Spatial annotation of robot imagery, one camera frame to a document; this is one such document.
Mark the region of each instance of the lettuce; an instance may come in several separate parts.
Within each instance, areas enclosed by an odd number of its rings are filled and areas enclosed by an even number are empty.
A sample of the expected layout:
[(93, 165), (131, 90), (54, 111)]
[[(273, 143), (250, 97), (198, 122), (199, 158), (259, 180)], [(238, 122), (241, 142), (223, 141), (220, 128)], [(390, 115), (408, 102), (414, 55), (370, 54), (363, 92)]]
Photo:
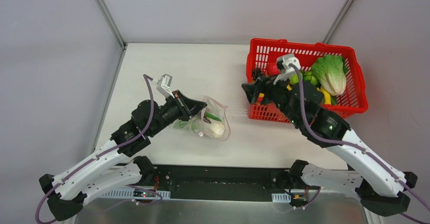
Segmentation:
[(312, 65), (312, 74), (332, 96), (342, 95), (346, 89), (346, 76), (342, 56), (326, 55)]

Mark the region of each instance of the white wall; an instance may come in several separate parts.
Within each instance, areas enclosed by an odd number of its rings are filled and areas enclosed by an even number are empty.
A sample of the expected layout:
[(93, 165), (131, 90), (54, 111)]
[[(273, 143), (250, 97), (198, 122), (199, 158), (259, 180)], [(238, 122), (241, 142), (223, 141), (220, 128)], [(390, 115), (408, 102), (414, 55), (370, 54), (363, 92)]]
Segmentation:
[(345, 0), (105, 0), (130, 43), (316, 43)]
[[(356, 0), (332, 40), (351, 46), (363, 69), (369, 110), (350, 118), (363, 140), (404, 171), (430, 202), (430, 0)], [(412, 199), (408, 214), (429, 221)], [(409, 223), (402, 216), (386, 223)]]
[(94, 0), (0, 0), (0, 14), (0, 222), (35, 223), (38, 178), (89, 153), (120, 47)]

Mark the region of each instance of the plastic basket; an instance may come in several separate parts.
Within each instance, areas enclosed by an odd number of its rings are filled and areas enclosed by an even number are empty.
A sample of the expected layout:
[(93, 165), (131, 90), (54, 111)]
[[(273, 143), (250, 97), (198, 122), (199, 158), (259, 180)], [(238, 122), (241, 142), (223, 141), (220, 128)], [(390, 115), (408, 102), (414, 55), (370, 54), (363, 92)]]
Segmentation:
[[(337, 97), (338, 105), (323, 105), (324, 108), (335, 111), (342, 118), (348, 118), (356, 113), (364, 113), (369, 105), (365, 94), (365, 82), (362, 70), (357, 63), (354, 49), (344, 46), (327, 45), (323, 43), (302, 44), (289, 43), (287, 40), (258, 39), (251, 40), (248, 59), (246, 62), (246, 77), (248, 83), (252, 80), (252, 70), (261, 68), (266, 72), (268, 63), (275, 63), (282, 55), (294, 53), (299, 59), (301, 69), (308, 71), (317, 58), (331, 55), (342, 55), (346, 59), (349, 72), (346, 74), (345, 93)], [(261, 99), (256, 104), (249, 106), (248, 117), (250, 119), (289, 122), (289, 120), (275, 107), (273, 103), (260, 105)]]

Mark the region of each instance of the yellow vegetable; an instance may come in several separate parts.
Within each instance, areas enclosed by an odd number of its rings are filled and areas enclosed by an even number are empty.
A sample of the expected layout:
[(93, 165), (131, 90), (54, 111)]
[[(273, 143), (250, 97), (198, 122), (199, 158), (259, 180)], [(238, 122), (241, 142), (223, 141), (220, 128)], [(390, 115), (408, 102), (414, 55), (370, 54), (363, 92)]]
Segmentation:
[(332, 104), (332, 96), (330, 95), (330, 93), (324, 88), (324, 86), (321, 86), (320, 90), (323, 94), (324, 94), (324, 99), (325, 102), (324, 104)]

